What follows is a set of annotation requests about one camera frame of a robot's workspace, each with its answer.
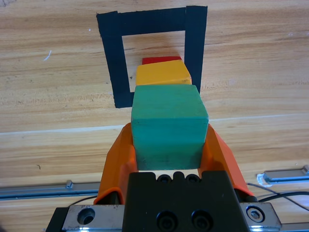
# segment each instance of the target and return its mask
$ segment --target bolt hole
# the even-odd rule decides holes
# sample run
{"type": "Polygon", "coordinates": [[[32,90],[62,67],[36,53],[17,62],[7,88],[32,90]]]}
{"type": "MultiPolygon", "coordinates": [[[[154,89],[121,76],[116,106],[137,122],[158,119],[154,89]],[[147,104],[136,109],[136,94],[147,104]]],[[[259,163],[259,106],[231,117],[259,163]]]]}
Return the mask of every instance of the bolt hole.
{"type": "Polygon", "coordinates": [[[157,216],[157,226],[162,232],[173,232],[176,230],[178,220],[175,214],[170,211],[163,211],[157,216]]]}
{"type": "Polygon", "coordinates": [[[158,181],[162,183],[169,183],[172,181],[172,179],[170,178],[169,175],[163,174],[159,176],[158,181]]]}
{"type": "Polygon", "coordinates": [[[204,210],[197,210],[193,212],[192,223],[194,227],[201,232],[210,231],[213,226],[211,216],[204,210]]]}
{"type": "Polygon", "coordinates": [[[95,211],[92,208],[83,209],[77,216],[77,221],[81,225],[87,225],[95,218],[95,211]]]}
{"type": "Polygon", "coordinates": [[[252,221],[257,222],[257,223],[261,223],[265,219],[264,212],[260,208],[253,206],[253,205],[247,208],[247,216],[252,221]]]}
{"type": "Polygon", "coordinates": [[[187,181],[189,181],[190,183],[196,183],[199,182],[199,177],[195,174],[190,174],[187,175],[187,177],[185,178],[187,181]]]}
{"type": "Polygon", "coordinates": [[[252,216],[254,219],[259,219],[259,218],[260,218],[260,214],[259,214],[257,211],[252,211],[252,212],[251,212],[251,216],[252,216]]]}

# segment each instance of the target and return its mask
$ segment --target wood grain surface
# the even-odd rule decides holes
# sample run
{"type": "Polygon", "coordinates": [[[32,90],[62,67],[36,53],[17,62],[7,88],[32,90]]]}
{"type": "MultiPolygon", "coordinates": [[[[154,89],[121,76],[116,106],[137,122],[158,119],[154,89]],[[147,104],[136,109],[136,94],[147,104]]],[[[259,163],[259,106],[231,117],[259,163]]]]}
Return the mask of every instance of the wood grain surface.
{"type": "MultiPolygon", "coordinates": [[[[96,13],[193,4],[209,11],[201,97],[245,180],[309,164],[307,0],[0,0],[0,187],[100,181],[131,109],[114,107],[96,13]]],[[[183,58],[183,31],[123,39],[131,90],[142,58],[183,58]]],[[[76,200],[0,202],[0,225],[42,231],[76,200]]],[[[285,199],[272,203],[284,223],[309,221],[285,199]]]]}

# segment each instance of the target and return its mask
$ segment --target yellow block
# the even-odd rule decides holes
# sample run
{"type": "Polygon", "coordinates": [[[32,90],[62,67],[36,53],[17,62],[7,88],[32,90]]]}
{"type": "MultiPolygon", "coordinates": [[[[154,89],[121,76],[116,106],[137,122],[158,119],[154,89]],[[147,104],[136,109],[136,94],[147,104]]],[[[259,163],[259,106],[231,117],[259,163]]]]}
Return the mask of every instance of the yellow block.
{"type": "Polygon", "coordinates": [[[182,60],[172,60],[137,67],[136,85],[192,84],[190,73],[182,60]]]}

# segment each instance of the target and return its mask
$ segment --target metal bracket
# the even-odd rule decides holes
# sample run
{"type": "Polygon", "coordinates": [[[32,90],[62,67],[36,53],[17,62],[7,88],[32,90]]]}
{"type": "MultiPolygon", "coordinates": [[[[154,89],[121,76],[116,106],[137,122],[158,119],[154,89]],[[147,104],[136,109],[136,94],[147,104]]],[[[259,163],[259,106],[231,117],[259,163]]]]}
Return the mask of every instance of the metal bracket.
{"type": "MultiPolygon", "coordinates": [[[[271,203],[240,203],[252,232],[305,232],[309,223],[282,224],[271,203]]],[[[124,205],[72,205],[63,232],[121,232],[124,205]]]]}
{"type": "Polygon", "coordinates": [[[309,165],[296,170],[266,171],[263,178],[265,182],[273,185],[306,182],[309,181],[309,165]]]}
{"type": "Polygon", "coordinates": [[[47,197],[73,197],[97,195],[100,182],[74,184],[68,180],[62,185],[42,185],[0,188],[0,201],[47,197]]]}

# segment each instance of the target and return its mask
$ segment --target black tape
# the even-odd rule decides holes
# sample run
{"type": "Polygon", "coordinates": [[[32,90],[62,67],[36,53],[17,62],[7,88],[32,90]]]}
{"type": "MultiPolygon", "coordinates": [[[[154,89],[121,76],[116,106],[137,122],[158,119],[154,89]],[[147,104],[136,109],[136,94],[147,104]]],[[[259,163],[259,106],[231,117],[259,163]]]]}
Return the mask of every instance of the black tape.
{"type": "Polygon", "coordinates": [[[102,37],[108,70],[112,83],[115,107],[132,106],[125,50],[117,11],[97,14],[98,29],[102,37]]]}
{"type": "Polygon", "coordinates": [[[184,64],[192,84],[201,89],[207,6],[187,6],[185,15],[184,64]]]}
{"type": "Polygon", "coordinates": [[[98,14],[98,27],[112,83],[115,107],[131,107],[134,93],[130,92],[122,36],[185,30],[184,63],[192,84],[200,91],[207,7],[109,12],[98,14]]]}
{"type": "Polygon", "coordinates": [[[185,30],[185,7],[120,13],[122,35],[185,30]]]}

